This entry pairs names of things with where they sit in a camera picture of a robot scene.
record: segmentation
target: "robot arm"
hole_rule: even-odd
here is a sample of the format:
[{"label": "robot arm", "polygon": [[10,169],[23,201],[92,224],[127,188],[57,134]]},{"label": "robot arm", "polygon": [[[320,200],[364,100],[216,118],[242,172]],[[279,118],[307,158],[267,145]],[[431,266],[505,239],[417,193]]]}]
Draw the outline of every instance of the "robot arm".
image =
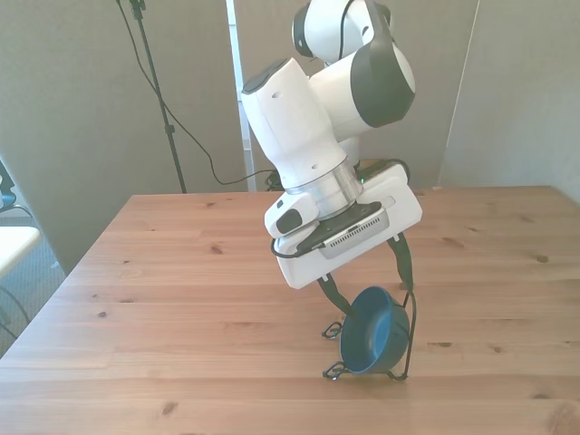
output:
[{"label": "robot arm", "polygon": [[[347,55],[338,59],[346,6]],[[324,280],[421,219],[401,166],[363,186],[339,145],[402,119],[412,104],[411,68],[392,39],[387,12],[373,0],[313,0],[296,17],[295,44],[327,67],[308,78],[296,60],[276,61],[242,92],[250,125],[285,188],[265,221],[294,288]]]}]

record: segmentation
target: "wood knot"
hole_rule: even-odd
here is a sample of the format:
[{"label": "wood knot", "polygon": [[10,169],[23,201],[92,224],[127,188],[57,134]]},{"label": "wood knot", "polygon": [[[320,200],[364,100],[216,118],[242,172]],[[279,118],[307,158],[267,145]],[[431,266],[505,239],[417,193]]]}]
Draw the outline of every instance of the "wood knot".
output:
[{"label": "wood knot", "polygon": [[547,422],[550,435],[572,435],[580,433],[580,415],[576,407],[570,403],[563,403],[556,407]]},{"label": "wood knot", "polygon": [[178,403],[176,401],[168,401],[161,410],[161,414],[170,415],[177,407]]},{"label": "wood knot", "polygon": [[450,342],[437,342],[437,343],[428,343],[429,346],[437,346],[437,347],[451,347],[453,343]]},{"label": "wood knot", "polygon": [[494,324],[529,324],[527,319],[491,319]]},{"label": "wood knot", "polygon": [[459,242],[455,238],[444,237],[442,240],[450,247],[457,247],[457,248],[461,248],[461,249],[465,247],[465,245],[463,245],[461,242]]},{"label": "wood knot", "polygon": [[498,213],[498,204],[495,202],[486,202],[486,206],[488,207],[488,212],[491,216],[495,216]]},{"label": "wood knot", "polygon": [[533,224],[535,221],[532,217],[530,217],[529,215],[517,215],[519,217],[519,220],[521,220],[522,222],[526,222],[527,224]]},{"label": "wood knot", "polygon": [[231,322],[230,324],[234,327],[239,327],[239,328],[249,328],[249,327],[255,325],[254,322]]}]

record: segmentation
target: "bowl rim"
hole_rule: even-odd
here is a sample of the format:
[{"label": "bowl rim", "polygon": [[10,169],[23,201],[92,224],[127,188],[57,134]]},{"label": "bowl rim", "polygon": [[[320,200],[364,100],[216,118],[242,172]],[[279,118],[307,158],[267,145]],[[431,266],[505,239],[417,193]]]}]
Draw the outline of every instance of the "bowl rim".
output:
[{"label": "bowl rim", "polygon": [[[357,296],[354,298],[354,301],[353,301],[353,308],[354,308],[354,310],[356,311],[356,305],[357,305],[357,303],[358,303],[358,304],[360,304],[360,303],[361,303],[361,301],[362,301],[362,300],[363,300],[365,297],[368,297],[368,296],[367,296],[368,294],[370,294],[370,293],[375,293],[375,292],[377,292],[377,291],[379,291],[379,292],[380,292],[380,293],[381,293],[381,294],[384,296],[384,298],[385,298],[385,300],[386,300],[386,306],[383,308],[383,310],[384,310],[386,313],[392,314],[392,306],[393,306],[393,304],[395,303],[395,300],[394,300],[394,299],[393,299],[393,297],[392,297],[392,296],[389,294],[389,292],[387,292],[387,290],[386,290],[386,289],[384,289],[383,287],[381,287],[381,286],[379,286],[379,285],[372,285],[372,286],[370,286],[370,287],[367,287],[367,288],[365,288],[364,290],[362,290],[362,291],[361,291],[361,292],[360,292],[360,293],[359,293],[359,294],[358,294],[358,295],[357,295]],[[348,316],[347,316],[347,317],[346,317],[346,318],[343,320],[343,332],[344,332],[344,329],[347,327],[347,324],[348,324],[348,323],[350,323],[350,322],[349,322],[349,318],[348,318]],[[391,340],[391,330],[392,330],[392,316],[391,316],[391,324],[390,324],[390,326],[389,326],[389,333],[387,333],[387,337],[386,337],[386,340],[385,340],[385,343],[384,343],[384,346],[383,346],[383,351],[384,351],[384,349],[385,349],[385,348],[387,348],[387,347],[389,346],[389,341]],[[344,365],[346,365],[346,367],[348,368],[347,361],[345,360],[345,358],[344,358],[344,355],[343,355],[343,338],[344,338],[344,333],[343,333],[343,332],[341,333],[341,340],[340,340],[340,344],[339,344],[339,350],[340,350],[341,358],[342,358],[342,360],[343,360],[343,362],[344,362]],[[376,363],[379,361],[379,358],[380,358],[380,356],[377,356],[377,357],[375,357],[375,358],[372,360],[372,362],[371,362],[369,365],[367,365],[367,366],[366,366],[364,369],[362,369],[362,370],[355,371],[355,370],[352,370],[352,369],[350,369],[350,368],[349,368],[349,371],[350,371],[350,372],[352,372],[352,373],[355,373],[355,374],[357,374],[357,373],[366,373],[366,372],[370,371],[370,370],[372,369],[372,367],[374,367],[374,365],[375,365],[375,364],[376,364]]]}]

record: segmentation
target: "wood grain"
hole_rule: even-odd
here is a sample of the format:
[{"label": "wood grain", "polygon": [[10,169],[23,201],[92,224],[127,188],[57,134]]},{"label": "wood grain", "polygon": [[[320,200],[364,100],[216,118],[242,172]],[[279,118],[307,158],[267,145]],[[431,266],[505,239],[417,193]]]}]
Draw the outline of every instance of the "wood grain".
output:
[{"label": "wood grain", "polygon": [[[417,194],[408,381],[321,377],[340,313],[285,284],[262,228],[276,195],[133,197],[0,360],[0,433],[580,433],[578,207]],[[335,279],[404,295],[385,246]]]}]

